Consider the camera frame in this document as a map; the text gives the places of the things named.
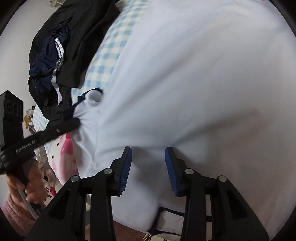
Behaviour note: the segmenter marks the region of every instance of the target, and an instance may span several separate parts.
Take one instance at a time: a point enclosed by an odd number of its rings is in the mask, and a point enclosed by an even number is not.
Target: black jacket
[[[34,81],[31,78],[28,81],[33,99],[51,123],[62,121],[61,113],[72,105],[71,88],[79,86],[81,73],[87,69],[118,15],[115,0],[66,0],[34,37],[29,55],[30,66],[42,51],[46,37],[59,23],[66,21],[70,29],[65,60],[56,78],[62,95],[59,106],[54,88],[46,93],[37,93]]]

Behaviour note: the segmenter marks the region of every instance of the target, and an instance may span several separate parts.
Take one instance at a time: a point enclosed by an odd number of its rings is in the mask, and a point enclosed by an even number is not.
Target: camera lens
[[[11,112],[12,111],[12,104],[10,101],[7,102],[7,111]]]
[[[13,109],[12,109],[12,111],[13,111],[13,114],[14,115],[18,115],[18,106],[17,106],[17,104],[13,104]]]

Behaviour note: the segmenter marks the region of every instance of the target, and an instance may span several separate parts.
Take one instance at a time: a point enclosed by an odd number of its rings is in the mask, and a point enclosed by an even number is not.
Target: clothing pile
[[[71,88],[79,86],[118,15],[114,0],[66,0],[34,37],[29,91],[49,124],[63,121],[72,105]]]

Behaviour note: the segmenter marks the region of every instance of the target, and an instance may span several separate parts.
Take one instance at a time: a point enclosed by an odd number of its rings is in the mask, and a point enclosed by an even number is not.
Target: pink cartoon fabric
[[[64,134],[53,142],[48,152],[48,162],[62,185],[71,176],[78,175],[73,142],[69,134]]]

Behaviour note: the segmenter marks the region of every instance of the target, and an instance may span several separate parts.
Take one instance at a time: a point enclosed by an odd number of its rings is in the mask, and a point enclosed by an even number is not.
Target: navy blue trim
[[[185,215],[184,213],[181,213],[181,212],[177,212],[177,211],[165,208],[165,207],[160,207],[158,209],[157,216],[156,216],[155,220],[153,221],[152,227],[147,232],[152,236],[158,235],[158,234],[173,234],[173,235],[181,236],[181,235],[176,234],[176,233],[169,233],[169,232],[165,232],[165,231],[161,231],[161,230],[156,229],[157,223],[158,223],[158,220],[159,220],[159,216],[164,211],[167,211],[169,213],[172,213],[172,214],[175,214],[175,215],[178,215],[178,216],[181,216],[181,217],[184,217],[184,215]]]
[[[100,88],[94,88],[94,89],[91,89],[91,90],[96,90],[96,91],[99,91],[103,94],[103,91],[100,89]],[[87,92],[83,93],[82,95],[78,96],[78,101],[77,103],[75,103],[74,105],[72,105],[71,107],[69,107],[63,114],[63,120],[68,120],[70,118],[73,117],[73,114],[74,114],[74,110],[76,108],[76,106],[78,106],[82,101],[84,101],[86,98],[86,94],[91,91],[91,90],[88,90]]]

